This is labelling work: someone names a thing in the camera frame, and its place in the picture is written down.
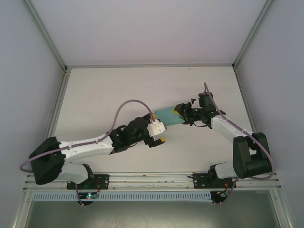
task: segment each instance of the teal object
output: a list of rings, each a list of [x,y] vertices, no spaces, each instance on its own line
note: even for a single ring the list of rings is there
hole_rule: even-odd
[[[175,107],[164,108],[161,110],[155,111],[156,118],[159,119],[161,122],[165,123],[166,126],[181,124],[185,122],[183,119],[180,118],[180,115],[173,112]]]

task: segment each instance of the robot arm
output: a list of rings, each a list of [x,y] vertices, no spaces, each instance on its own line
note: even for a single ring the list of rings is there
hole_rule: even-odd
[[[46,139],[30,156],[33,158],[51,150],[58,152],[31,161],[36,184],[46,184],[53,180],[71,181],[89,187],[94,175],[87,164],[73,164],[74,161],[95,156],[122,152],[134,144],[144,141],[149,147],[165,142],[165,138],[155,140],[154,136],[166,131],[164,123],[152,120],[150,114],[137,117],[128,125],[113,129],[111,133],[80,141],[58,142],[56,137]]]
[[[192,126],[195,121],[201,121],[233,144],[232,162],[210,166],[211,181],[232,177],[247,178],[271,172],[272,167],[267,155],[244,133],[244,130],[237,128],[236,124],[231,124],[225,112],[218,112],[211,97],[213,97],[212,93],[210,96],[208,92],[200,93],[197,98],[191,99],[191,102],[178,104],[173,110],[184,120],[183,124]],[[248,134],[269,151],[267,139],[263,133],[249,132]]]

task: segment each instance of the white panel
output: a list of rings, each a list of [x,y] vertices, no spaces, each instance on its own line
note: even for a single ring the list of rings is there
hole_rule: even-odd
[[[67,65],[233,63],[265,0],[33,0]]]
[[[277,0],[239,70],[255,124],[268,137],[296,227],[304,226],[303,12],[303,0]]]
[[[19,165],[42,142],[61,70],[20,0],[0,7],[0,227],[11,226],[26,174]]]
[[[61,141],[92,138],[107,132],[118,106],[140,99],[153,111],[188,102],[207,82],[219,107],[250,130],[235,74],[228,67],[150,67],[73,69],[55,136]],[[116,127],[147,114],[140,104],[125,106]],[[94,172],[207,171],[210,165],[232,159],[232,145],[209,128],[168,127],[165,144],[144,143],[110,156],[79,161]]]

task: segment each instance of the black bracket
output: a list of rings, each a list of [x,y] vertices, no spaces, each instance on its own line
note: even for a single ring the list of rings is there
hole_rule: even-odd
[[[195,189],[225,189],[225,184],[232,188],[232,178],[211,180],[207,173],[195,173],[192,176]]]
[[[109,187],[110,182],[110,175],[108,174],[94,174],[95,181],[93,182],[89,187],[85,187],[84,184],[78,184],[77,189],[78,190],[97,190],[99,188],[100,184],[100,190],[107,190]],[[68,182],[66,185],[66,189],[68,190],[75,190],[75,183],[74,182]]]

